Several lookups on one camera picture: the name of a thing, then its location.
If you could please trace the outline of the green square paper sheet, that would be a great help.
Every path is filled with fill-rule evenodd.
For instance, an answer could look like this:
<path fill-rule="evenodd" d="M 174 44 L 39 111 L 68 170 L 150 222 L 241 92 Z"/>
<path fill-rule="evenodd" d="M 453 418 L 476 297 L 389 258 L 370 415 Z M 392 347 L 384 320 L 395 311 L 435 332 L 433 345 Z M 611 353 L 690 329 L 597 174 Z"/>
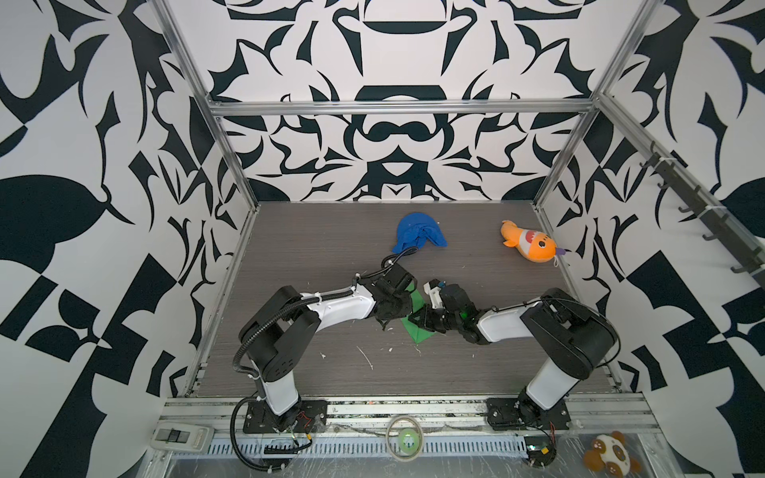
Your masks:
<path fill-rule="evenodd" d="M 418 290 L 410 291 L 412 299 L 412 312 L 402 318 L 402 324 L 416 345 L 424 342 L 434 335 L 434 332 L 424 328 L 424 322 L 428 317 L 428 304 Z"/>

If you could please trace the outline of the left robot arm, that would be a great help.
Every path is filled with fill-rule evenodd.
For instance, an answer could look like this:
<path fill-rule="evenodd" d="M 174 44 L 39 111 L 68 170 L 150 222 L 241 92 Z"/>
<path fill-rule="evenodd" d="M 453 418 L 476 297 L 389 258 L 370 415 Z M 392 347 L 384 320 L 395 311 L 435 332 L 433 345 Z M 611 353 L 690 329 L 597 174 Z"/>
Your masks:
<path fill-rule="evenodd" d="M 414 312 L 414 286 L 416 278 L 400 265 L 359 275 L 335 291 L 284 286 L 240 330 L 232 368 L 258 382 L 271 412 L 283 416 L 301 400 L 293 370 L 318 332 L 370 318 L 383 326 L 404 318 Z"/>

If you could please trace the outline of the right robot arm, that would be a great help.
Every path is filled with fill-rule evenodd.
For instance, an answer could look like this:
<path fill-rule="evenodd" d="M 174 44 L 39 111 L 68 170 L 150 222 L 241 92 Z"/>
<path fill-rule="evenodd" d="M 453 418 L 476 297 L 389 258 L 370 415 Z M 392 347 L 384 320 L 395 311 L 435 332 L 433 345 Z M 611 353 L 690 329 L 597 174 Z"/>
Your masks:
<path fill-rule="evenodd" d="M 526 338 L 537 341 L 547 358 L 520 398 L 522 406 L 533 410 L 557 406 L 621 344 L 608 319 L 559 288 L 516 306 L 487 309 L 478 308 L 456 284 L 437 286 L 428 295 L 430 303 L 410 316 L 422 330 L 456 331 L 470 344 L 481 346 Z"/>

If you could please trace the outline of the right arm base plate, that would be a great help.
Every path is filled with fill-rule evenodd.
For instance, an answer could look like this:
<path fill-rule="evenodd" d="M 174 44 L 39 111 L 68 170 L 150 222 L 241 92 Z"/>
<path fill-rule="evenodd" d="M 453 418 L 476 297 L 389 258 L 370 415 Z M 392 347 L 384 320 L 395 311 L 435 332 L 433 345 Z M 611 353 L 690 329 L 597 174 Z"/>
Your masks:
<path fill-rule="evenodd" d="M 564 400 L 548 410 L 543 410 L 527 396 L 488 398 L 485 404 L 487 423 L 495 431 L 542 429 L 553 432 L 568 430 L 571 421 Z"/>

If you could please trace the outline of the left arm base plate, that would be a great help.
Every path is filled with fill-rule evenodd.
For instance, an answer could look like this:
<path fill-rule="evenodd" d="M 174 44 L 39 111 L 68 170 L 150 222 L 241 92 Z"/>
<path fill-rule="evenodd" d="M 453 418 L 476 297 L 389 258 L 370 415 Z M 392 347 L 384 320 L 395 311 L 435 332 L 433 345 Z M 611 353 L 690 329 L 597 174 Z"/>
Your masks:
<path fill-rule="evenodd" d="M 328 405 L 326 400 L 298 400 L 285 413 L 277 415 L 265 400 L 249 402 L 243 432 L 245 434 L 285 431 L 311 433 L 325 424 Z"/>

